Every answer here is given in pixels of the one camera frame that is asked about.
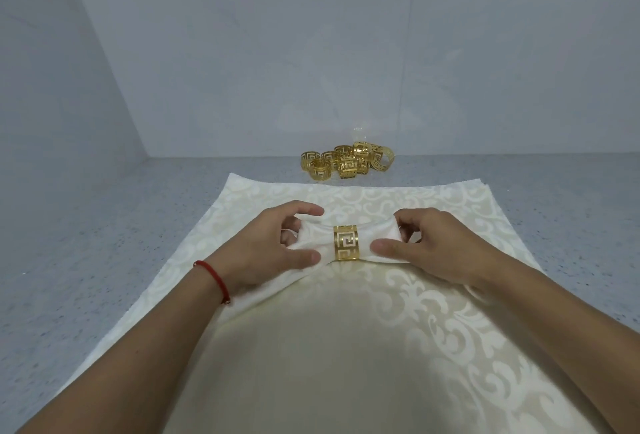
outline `hand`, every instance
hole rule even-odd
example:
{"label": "hand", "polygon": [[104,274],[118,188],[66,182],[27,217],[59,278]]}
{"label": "hand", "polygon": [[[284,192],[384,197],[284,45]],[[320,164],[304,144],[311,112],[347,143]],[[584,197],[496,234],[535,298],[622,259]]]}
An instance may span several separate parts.
{"label": "hand", "polygon": [[[510,259],[449,212],[402,209],[395,215],[404,241],[374,240],[371,250],[384,257],[406,260],[441,279],[485,289],[486,282]],[[421,240],[408,243],[417,231]]]}
{"label": "hand", "polygon": [[289,269],[304,269],[317,264],[315,250],[289,250],[296,241],[302,213],[320,216],[318,205],[294,200],[263,210],[247,226],[205,259],[225,282],[232,296],[245,287],[262,284]]}

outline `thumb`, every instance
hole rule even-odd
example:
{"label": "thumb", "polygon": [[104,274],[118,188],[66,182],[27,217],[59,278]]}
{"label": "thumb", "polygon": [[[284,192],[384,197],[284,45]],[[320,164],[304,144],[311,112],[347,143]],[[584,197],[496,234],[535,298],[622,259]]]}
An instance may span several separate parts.
{"label": "thumb", "polygon": [[371,243],[371,251],[389,259],[406,260],[418,266],[422,251],[418,244],[401,242],[393,239],[376,239]]}
{"label": "thumb", "polygon": [[320,252],[316,250],[285,250],[289,269],[306,269],[320,262]]}

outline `forearm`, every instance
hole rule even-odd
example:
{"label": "forearm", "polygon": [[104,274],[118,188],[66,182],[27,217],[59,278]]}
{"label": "forearm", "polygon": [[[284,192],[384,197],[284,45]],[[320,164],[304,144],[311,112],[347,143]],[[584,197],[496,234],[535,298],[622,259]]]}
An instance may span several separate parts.
{"label": "forearm", "polygon": [[192,269],[20,432],[157,432],[180,375],[221,300],[212,277],[203,269]]}
{"label": "forearm", "polygon": [[484,288],[507,306],[617,433],[640,422],[640,335],[508,258]]}

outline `person's left hand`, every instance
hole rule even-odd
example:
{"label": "person's left hand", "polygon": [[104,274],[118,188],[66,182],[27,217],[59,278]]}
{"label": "person's left hand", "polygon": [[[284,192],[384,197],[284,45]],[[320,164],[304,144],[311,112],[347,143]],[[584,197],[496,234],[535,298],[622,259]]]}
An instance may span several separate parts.
{"label": "person's left hand", "polygon": [[297,233],[300,229],[296,213],[320,216],[324,208],[298,200],[267,208],[205,259],[225,282],[229,294],[320,261],[315,250],[287,249],[296,241],[291,230]]}

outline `granite surface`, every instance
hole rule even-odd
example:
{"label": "granite surface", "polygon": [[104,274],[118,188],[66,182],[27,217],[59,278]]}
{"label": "granite surface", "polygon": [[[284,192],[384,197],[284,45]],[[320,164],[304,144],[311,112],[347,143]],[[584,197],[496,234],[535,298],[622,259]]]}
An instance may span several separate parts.
{"label": "granite surface", "polygon": [[[0,432],[13,432],[68,379],[148,286],[229,172],[312,182],[297,158],[151,159],[0,275]],[[347,186],[480,178],[556,282],[640,331],[640,154],[398,157]]]}

